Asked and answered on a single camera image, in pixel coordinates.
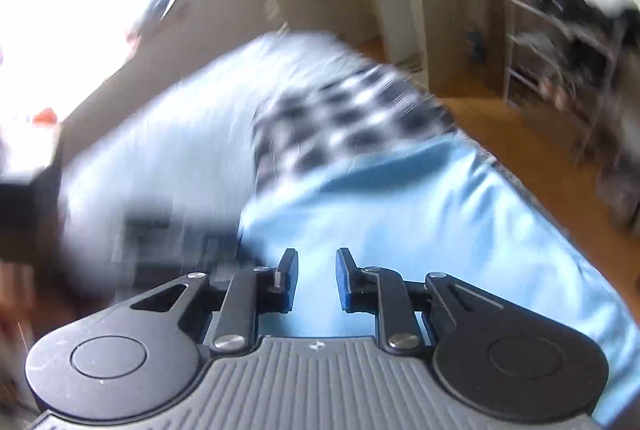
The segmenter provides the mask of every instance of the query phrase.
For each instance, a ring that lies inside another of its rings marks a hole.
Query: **black and white checkered blanket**
[[[254,120],[260,192],[319,166],[455,131],[453,118],[390,65],[263,103]]]

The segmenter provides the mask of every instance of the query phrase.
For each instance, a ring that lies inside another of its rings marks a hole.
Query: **metal screw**
[[[244,342],[244,336],[240,336],[240,334],[223,334],[213,340],[213,345],[216,349],[223,350],[224,352],[232,352],[233,350],[242,349]]]
[[[389,338],[389,345],[394,349],[414,349],[420,344],[420,338],[415,334],[397,333]]]

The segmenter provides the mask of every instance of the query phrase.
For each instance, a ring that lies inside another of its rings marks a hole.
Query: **blue object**
[[[640,333],[620,296],[549,220],[455,135],[320,169],[252,199],[242,243],[273,266],[300,255],[293,311],[264,315],[281,336],[373,334],[373,317],[342,311],[335,251],[405,280],[443,271],[590,336],[609,362],[593,414],[607,425],[640,386]]]

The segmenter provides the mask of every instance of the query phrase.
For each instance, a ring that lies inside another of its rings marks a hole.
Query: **red object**
[[[58,123],[58,116],[53,112],[51,107],[47,107],[40,111],[33,117],[34,124],[56,125]]]

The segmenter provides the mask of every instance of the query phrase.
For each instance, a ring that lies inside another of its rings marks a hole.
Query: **gray ribbed surface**
[[[82,425],[47,415],[38,430]],[[182,403],[126,430],[595,430],[587,416],[542,425],[493,420],[453,399],[414,358],[372,338],[265,338],[252,354],[214,362]]]

